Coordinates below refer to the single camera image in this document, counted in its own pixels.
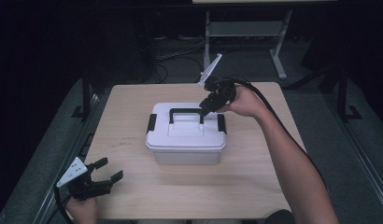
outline wooden table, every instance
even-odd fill
[[[303,146],[281,89],[253,83]],[[262,130],[252,118],[225,113],[227,145],[218,165],[159,165],[147,149],[149,115],[157,103],[201,102],[208,92],[197,84],[122,85],[113,88],[86,163],[108,157],[94,181],[119,170],[124,178],[99,197],[100,218],[260,218],[290,209]]]

